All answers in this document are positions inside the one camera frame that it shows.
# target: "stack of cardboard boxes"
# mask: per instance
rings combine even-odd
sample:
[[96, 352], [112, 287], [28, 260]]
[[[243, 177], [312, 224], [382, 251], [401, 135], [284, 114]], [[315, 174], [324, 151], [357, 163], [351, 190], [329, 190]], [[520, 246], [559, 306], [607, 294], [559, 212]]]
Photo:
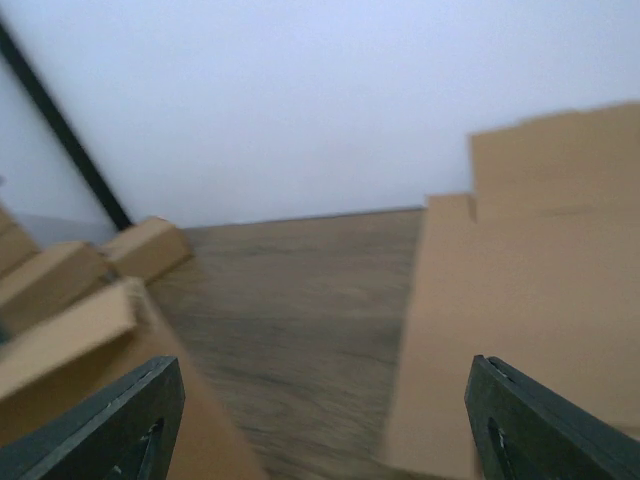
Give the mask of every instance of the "stack of cardboard boxes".
[[0, 227], [11, 236], [0, 237], [0, 323], [11, 336], [0, 346], [0, 447], [151, 357], [171, 355], [186, 400], [168, 478], [266, 478], [146, 292], [144, 281], [190, 256], [175, 226], [151, 218], [100, 249], [67, 242], [42, 252], [4, 210]]
[[640, 427], [640, 104], [476, 135], [475, 196], [431, 197], [382, 459], [479, 477], [464, 405], [497, 356]]

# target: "wall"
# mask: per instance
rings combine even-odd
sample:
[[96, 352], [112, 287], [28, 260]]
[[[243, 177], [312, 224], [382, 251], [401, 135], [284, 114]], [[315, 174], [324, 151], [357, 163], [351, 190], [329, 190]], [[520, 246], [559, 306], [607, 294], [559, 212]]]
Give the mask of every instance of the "wall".
[[114, 229], [0, 58], [0, 201], [41, 246], [102, 243]]
[[0, 0], [136, 219], [417, 205], [466, 135], [640, 97], [640, 3]]

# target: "cardboard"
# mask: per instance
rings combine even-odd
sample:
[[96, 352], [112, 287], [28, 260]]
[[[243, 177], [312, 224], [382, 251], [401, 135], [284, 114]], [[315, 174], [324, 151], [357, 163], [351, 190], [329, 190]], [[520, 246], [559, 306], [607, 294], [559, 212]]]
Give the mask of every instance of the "cardboard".
[[123, 276], [150, 282], [191, 256], [182, 232], [172, 223], [151, 217], [128, 228], [102, 247]]
[[0, 233], [0, 277], [38, 253], [39, 248], [19, 225], [10, 225]]
[[449, 200], [430, 201], [421, 234], [383, 461], [477, 476], [464, 405], [476, 354], [637, 431], [640, 211], [476, 223]]
[[640, 103], [472, 136], [478, 221], [640, 206]]
[[134, 279], [104, 288], [0, 349], [0, 446], [157, 355], [178, 357], [186, 393], [167, 478], [266, 479], [142, 282]]
[[0, 322], [14, 335], [105, 284], [109, 267], [84, 242], [53, 245], [0, 279]]
[[0, 234], [4, 233], [11, 225], [13, 225], [13, 218], [0, 204]]

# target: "cardboard flap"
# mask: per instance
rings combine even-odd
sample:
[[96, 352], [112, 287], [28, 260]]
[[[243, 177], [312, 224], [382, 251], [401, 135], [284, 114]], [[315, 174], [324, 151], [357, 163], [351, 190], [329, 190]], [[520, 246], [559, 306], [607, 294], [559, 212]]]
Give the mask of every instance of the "cardboard flap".
[[142, 284], [135, 279], [109, 286], [0, 348], [0, 401], [132, 332], [139, 288]]
[[163, 218], [150, 217], [117, 235], [113, 240], [103, 245], [102, 250], [111, 260], [116, 261], [120, 256], [126, 255], [160, 233], [173, 228], [176, 227]]

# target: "wooden floor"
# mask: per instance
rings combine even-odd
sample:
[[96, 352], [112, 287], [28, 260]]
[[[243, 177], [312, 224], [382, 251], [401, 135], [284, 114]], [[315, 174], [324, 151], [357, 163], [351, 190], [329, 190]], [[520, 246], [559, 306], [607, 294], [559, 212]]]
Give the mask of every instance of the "wooden floor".
[[187, 230], [150, 288], [273, 479], [376, 463], [422, 211]]

